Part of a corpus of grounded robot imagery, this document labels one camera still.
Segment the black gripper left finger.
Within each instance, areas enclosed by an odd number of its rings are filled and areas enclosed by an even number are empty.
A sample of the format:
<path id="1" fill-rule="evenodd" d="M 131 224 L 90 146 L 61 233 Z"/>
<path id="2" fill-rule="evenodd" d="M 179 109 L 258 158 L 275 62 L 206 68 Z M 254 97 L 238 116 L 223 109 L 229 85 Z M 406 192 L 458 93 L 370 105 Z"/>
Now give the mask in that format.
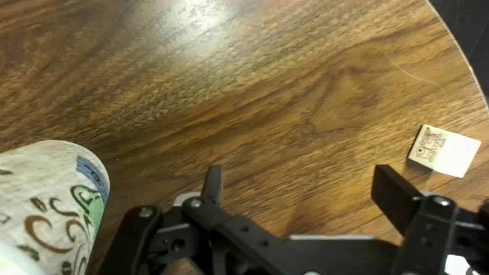
<path id="1" fill-rule="evenodd" d="M 211 164 L 206 171 L 200 197 L 205 201 L 218 204 L 223 197 L 223 168 L 220 164 Z"/>

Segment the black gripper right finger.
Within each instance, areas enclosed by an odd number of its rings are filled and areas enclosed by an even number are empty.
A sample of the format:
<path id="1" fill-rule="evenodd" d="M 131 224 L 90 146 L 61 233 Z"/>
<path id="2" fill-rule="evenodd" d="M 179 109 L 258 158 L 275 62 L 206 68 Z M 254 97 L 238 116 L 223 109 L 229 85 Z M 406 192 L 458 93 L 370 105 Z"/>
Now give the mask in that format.
<path id="1" fill-rule="evenodd" d="M 390 164 L 374 166 L 370 194 L 371 200 L 400 235 L 409 227 L 423 200 L 423 194 Z"/>

